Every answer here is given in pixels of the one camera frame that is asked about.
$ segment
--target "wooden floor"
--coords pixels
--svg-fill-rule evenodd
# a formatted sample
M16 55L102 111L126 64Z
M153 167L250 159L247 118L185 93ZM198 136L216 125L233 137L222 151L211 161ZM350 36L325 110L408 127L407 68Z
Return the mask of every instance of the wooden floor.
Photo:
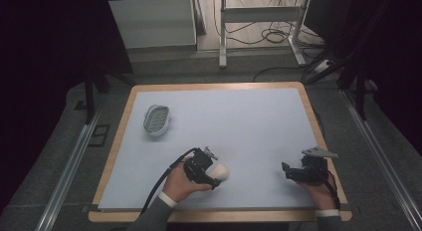
M226 0L226 7L266 7L266 6L293 6L295 4L300 5L303 0ZM200 0L201 8L203 11L203 18L206 27L206 35L199 35L197 37L197 49L198 51L217 50L219 48L220 41L220 8L221 0ZM227 24L226 33L227 48L268 48L268 47L284 47L289 46L287 40L282 43L272 43L268 40L256 43L263 39L262 33L266 32L269 28L278 29L286 32L287 34L293 33L294 26L286 22L266 22L266 23L255 23L246 28L242 27L249 23L236 23ZM302 27L302 31L308 33L314 33L306 27ZM322 39L317 36L312 36L307 33L300 33L300 40L312 43L321 44ZM277 35L270 35L270 40L282 41L284 37Z

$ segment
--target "gray carpet floor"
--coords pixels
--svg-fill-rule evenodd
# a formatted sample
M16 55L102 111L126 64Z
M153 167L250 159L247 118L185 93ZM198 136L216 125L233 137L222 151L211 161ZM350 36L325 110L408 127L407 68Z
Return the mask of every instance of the gray carpet floor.
M226 70L218 68L215 53L157 52L144 56L133 53L130 58L134 74L127 77L140 85L252 82L254 76L264 69L278 66L292 68L297 65L289 49L230 52ZM302 69L270 70L259 75L255 82L300 81L302 74ZM337 76L328 76L314 85L306 86L306 89L319 117L328 149L339 154L334 164L353 214L350 221L344 222L345 229L413 230L335 86ZM107 79L111 84L110 92L106 95L96 94L96 99L105 97L97 132L108 128L107 137L103 139L93 135L91 138L53 230L124 230L128 225L93 223L88 219L88 211L94 209L91 203L130 93L127 84L111 76L107 76ZM54 133L3 211L0 230L36 228L83 128L86 111L80 109L80 104L84 100L82 84L69 90L66 108ZM365 111L368 123L387 157L420 206L422 158L386 118L371 95L366 96ZM253 230L281 230L284 227L284 224L270 223L253 226ZM317 227L312 222L291 223L289 229L313 231Z

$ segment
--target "table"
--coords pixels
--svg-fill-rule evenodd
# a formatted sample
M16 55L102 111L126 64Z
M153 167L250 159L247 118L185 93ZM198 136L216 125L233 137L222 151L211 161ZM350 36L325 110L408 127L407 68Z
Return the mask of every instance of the table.
M105 170L98 186L93 205L98 205L111 175L111 171L121 145L122 137L127 126L133 108L133 102L137 93L142 92L168 92L168 91L201 91L201 90L255 90L255 89L285 89L294 88L299 91L302 102L306 109L311 127L316 137L317 145L326 149L326 144L319 130L317 119L313 113L310 101L302 84L291 83L244 83L244 84L194 84L194 85L150 85L135 86L128 98L123 112L114 142L111 147ZM335 168L332 161L328 160L328 168L335 175ZM338 197L343 207L347 207L347 200L340 181L337 179ZM99 212L91 211L89 218L93 222L132 222L139 215L139 212ZM342 220L349 220L351 212L347 209L341 210ZM236 210L236 211L174 211L169 222L294 222L294 221L315 221L314 211L311 209L298 210Z

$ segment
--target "person's left hand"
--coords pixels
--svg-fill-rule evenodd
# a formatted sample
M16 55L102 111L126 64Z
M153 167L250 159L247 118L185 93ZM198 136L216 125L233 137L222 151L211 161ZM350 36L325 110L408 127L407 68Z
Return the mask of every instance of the person's left hand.
M180 202L187 198L195 191L210 190L210 184L197 184L191 182L183 170L183 161L178 163L176 167L167 176L162 192L175 202Z

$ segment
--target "desk leg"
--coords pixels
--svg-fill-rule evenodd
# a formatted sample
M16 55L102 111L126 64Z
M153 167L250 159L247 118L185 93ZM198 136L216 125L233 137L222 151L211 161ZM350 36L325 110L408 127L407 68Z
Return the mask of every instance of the desk leg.
M295 29L293 31L293 35L289 37L289 43L292 47L293 53L295 54L296 60L298 61L298 64L300 66L303 66L307 63L304 59L304 56L302 55L301 50L299 49L298 36L299 36L299 32L301 31L302 24L304 23L305 14L307 13L309 1L310 0L304 0L304 2L302 3L298 20L296 22Z
M221 36L220 36L220 68L227 67L227 50L226 50L226 0L221 0Z

